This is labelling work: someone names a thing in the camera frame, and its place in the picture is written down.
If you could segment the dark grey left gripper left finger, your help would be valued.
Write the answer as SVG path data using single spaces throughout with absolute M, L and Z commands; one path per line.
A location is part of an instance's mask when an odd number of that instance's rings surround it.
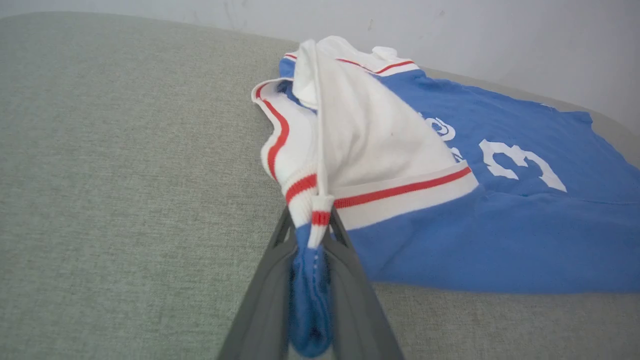
M 288 357 L 290 280 L 295 255 L 295 226 L 285 207 L 218 353 L 219 360 Z

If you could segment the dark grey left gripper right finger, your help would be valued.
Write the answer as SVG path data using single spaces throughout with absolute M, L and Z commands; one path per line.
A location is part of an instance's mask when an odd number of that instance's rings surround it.
M 402 349 L 359 260 L 338 210 L 329 219 L 326 257 L 336 360 L 403 360 Z

